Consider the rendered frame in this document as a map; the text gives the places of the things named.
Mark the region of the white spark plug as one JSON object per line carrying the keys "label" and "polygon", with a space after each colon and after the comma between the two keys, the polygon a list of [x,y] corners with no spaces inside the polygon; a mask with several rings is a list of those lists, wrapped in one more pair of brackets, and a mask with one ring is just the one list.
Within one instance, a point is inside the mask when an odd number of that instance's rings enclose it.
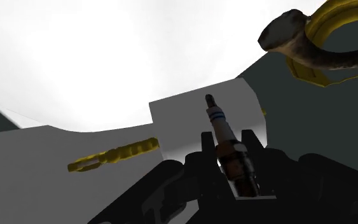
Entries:
{"label": "white spark plug", "polygon": [[217,140],[216,155],[229,182],[233,184],[238,196],[258,197],[260,189],[256,180],[254,164],[244,143],[232,131],[223,110],[210,94],[205,96],[207,115]]}

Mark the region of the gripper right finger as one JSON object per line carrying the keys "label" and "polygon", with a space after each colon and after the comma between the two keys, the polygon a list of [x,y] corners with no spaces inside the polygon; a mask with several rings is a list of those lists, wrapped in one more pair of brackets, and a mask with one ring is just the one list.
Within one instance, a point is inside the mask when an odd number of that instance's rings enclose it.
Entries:
{"label": "gripper right finger", "polygon": [[252,130],[241,135],[262,192],[275,192],[299,224],[358,224],[358,170],[316,153],[293,160],[265,148]]}

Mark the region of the brown snake figure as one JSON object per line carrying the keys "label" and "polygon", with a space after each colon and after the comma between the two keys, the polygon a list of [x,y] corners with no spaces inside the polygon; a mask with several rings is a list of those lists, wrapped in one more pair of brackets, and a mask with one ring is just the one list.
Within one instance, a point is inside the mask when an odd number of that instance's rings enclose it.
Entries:
{"label": "brown snake figure", "polygon": [[358,50],[330,52],[312,43],[305,27],[311,21],[298,9],[283,12],[261,32],[258,44],[265,52],[279,52],[295,62],[323,70],[353,69],[358,67]]}

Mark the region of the yellow spark plug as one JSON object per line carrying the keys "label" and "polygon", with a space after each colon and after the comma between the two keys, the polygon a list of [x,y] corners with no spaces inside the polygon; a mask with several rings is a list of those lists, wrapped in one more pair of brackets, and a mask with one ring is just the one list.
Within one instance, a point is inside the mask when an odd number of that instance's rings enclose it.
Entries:
{"label": "yellow spark plug", "polygon": [[122,160],[133,158],[137,155],[148,153],[158,149],[159,147],[160,144],[158,139],[151,137],[143,141],[138,141],[132,144],[103,151],[101,153],[79,158],[75,162],[68,164],[67,170],[69,172],[86,172],[97,169],[104,164],[113,164]]}

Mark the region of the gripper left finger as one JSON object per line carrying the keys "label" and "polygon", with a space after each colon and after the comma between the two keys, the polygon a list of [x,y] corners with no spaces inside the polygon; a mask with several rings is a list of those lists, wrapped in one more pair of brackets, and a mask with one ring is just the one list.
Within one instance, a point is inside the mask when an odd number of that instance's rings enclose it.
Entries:
{"label": "gripper left finger", "polygon": [[217,165],[211,132],[201,133],[201,145],[185,163],[158,164],[87,224],[169,224],[194,200],[201,218],[212,218],[228,198],[228,183]]}

